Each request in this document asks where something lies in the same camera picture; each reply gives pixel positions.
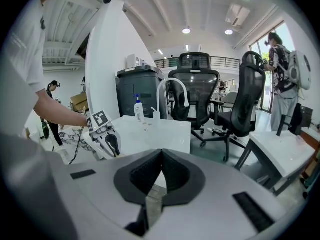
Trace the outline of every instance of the gray trash bin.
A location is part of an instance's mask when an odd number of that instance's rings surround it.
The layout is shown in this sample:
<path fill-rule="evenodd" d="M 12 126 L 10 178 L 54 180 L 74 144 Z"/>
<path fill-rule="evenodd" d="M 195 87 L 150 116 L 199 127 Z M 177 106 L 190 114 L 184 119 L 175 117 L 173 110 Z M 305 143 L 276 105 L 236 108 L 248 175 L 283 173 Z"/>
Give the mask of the gray trash bin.
<path fill-rule="evenodd" d="M 134 106 L 140 95 L 143 104 L 145 118 L 153 118 L 153 110 L 157 109 L 157 88 L 165 76 L 161 70 L 153 66 L 137 66 L 134 70 L 119 71 L 116 86 L 120 116 L 135 116 Z M 166 96 L 163 88 L 160 90 L 160 113 L 161 119 L 167 118 Z"/>

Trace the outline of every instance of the trash bin lid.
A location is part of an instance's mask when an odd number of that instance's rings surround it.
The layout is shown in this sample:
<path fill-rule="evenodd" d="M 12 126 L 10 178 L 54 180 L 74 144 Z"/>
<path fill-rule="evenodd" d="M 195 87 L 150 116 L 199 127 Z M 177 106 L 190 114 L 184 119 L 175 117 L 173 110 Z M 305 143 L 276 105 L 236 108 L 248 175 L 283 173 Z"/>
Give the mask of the trash bin lid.
<path fill-rule="evenodd" d="M 136 66 L 133 68 L 128 68 L 125 70 L 121 70 L 118 72 L 117 76 L 118 78 L 121 78 L 123 76 L 126 75 L 130 75 L 130 74 L 136 74 L 136 73 L 145 73 L 145 72 L 153 72 L 156 73 L 158 75 L 161 75 L 162 77 L 164 77 L 164 73 L 162 73 L 162 71 L 154 66 L 149 66 L 149 65 L 145 65 L 145 66 Z"/>

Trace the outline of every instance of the white table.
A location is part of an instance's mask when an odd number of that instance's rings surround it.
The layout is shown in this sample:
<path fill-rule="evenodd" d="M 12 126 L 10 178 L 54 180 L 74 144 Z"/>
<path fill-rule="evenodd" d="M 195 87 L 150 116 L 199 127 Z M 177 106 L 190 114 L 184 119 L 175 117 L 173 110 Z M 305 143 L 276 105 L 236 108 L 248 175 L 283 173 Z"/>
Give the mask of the white table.
<path fill-rule="evenodd" d="M 146 125 L 141 125 L 134 116 L 123 116 L 112 121 L 114 129 L 121 137 L 122 156 L 156 149 L 169 149 L 190 154 L 191 123 L 184 121 L 163 120 L 156 122 L 145 118 Z M 102 150 L 99 144 L 92 142 L 89 132 L 83 135 L 85 141 L 101 156 L 110 160 L 113 157 Z M 156 185 L 167 188 L 161 172 Z"/>
<path fill-rule="evenodd" d="M 240 170 L 252 151 L 267 170 L 269 180 L 263 184 L 264 187 L 271 190 L 281 179 L 286 179 L 274 191 L 279 195 L 301 174 L 315 150 L 289 131 L 283 131 L 280 137 L 276 134 L 275 131 L 250 133 L 250 141 L 235 168 Z"/>

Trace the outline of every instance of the black hair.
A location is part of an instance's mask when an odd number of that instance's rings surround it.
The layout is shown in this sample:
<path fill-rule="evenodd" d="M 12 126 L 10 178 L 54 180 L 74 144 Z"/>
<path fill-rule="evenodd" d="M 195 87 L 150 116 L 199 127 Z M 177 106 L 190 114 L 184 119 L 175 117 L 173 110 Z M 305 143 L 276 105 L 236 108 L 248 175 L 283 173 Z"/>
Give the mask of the black hair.
<path fill-rule="evenodd" d="M 283 45 L 282 39 L 280 38 L 280 36 L 278 36 L 277 33 L 274 33 L 274 32 L 269 33 L 269 37 L 268 37 L 269 43 L 272 39 L 274 39 L 278 45 Z"/>
<path fill-rule="evenodd" d="M 46 92 L 50 92 L 51 86 L 59 86 L 58 82 L 56 80 L 53 80 L 51 83 L 48 84 L 48 88 L 46 89 Z"/>

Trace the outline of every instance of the black office chair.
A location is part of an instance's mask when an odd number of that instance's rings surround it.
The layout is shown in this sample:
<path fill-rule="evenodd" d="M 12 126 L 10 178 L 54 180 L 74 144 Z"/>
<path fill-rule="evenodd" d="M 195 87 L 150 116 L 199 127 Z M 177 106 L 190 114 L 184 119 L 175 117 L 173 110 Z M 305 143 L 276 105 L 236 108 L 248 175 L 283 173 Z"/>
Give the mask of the black office chair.
<path fill-rule="evenodd" d="M 256 106 L 263 93 L 266 74 L 263 70 L 264 62 L 261 56 L 253 51 L 248 51 L 242 58 L 240 66 L 240 83 L 238 95 L 233 105 L 231 112 L 219 113 L 219 106 L 224 103 L 220 101 L 211 101 L 214 104 L 214 112 L 210 113 L 211 119 L 214 120 L 216 126 L 223 126 L 222 130 L 212 130 L 212 135 L 219 135 L 219 137 L 205 139 L 201 147 L 206 145 L 206 142 L 224 141 L 226 146 L 226 156 L 223 161 L 227 162 L 230 155 L 230 142 L 245 149 L 246 147 L 230 135 L 236 137 L 246 137 L 250 132 L 256 129 Z"/>
<path fill-rule="evenodd" d="M 174 109 L 171 116 L 176 121 L 191 122 L 191 134 L 204 142 L 195 131 L 204 133 L 201 128 L 210 119 L 210 99 L 218 85 L 220 74 L 211 70 L 210 56 L 201 52 L 181 54 L 177 70 L 169 73 L 169 78 L 179 79 L 186 87 L 190 106 L 185 107 L 185 94 L 182 86 L 171 81 L 174 95 Z"/>

